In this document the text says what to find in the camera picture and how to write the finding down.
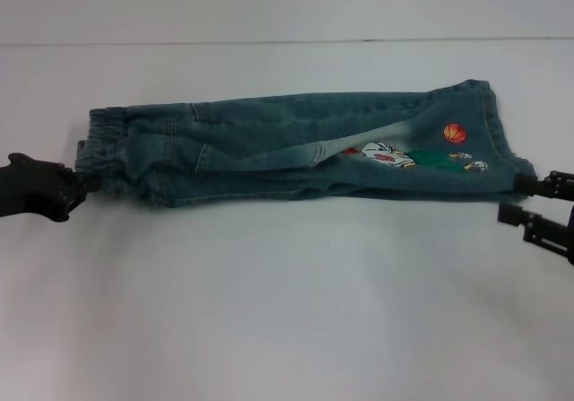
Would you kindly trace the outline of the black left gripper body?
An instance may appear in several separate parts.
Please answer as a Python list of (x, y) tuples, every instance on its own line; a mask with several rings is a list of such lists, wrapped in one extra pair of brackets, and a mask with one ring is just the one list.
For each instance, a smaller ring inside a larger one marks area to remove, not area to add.
[(1, 216), (37, 214), (53, 222), (67, 220), (66, 167), (10, 153), (1, 168)]

